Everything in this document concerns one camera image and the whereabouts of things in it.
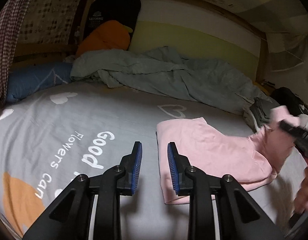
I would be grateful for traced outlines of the person right hand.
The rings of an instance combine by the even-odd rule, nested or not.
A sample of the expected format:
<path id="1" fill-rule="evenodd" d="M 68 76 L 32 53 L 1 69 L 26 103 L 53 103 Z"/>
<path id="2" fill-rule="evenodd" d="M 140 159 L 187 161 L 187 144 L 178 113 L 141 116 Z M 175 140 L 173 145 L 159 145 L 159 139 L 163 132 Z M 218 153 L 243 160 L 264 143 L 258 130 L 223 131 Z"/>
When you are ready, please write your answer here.
<path id="1" fill-rule="evenodd" d="M 294 213 L 308 211 L 308 167 L 304 170 L 305 177 L 294 199 Z"/>

